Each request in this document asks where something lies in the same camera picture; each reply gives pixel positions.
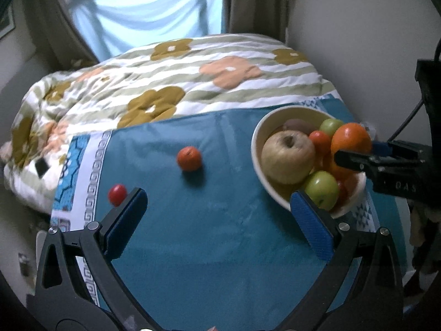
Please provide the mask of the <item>person's hand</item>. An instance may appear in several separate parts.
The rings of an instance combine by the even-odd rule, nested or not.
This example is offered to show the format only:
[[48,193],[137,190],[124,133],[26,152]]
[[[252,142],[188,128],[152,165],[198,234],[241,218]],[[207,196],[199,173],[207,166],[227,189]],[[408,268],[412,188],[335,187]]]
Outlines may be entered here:
[[434,240],[440,234],[440,211],[410,202],[410,244],[421,247],[425,241]]

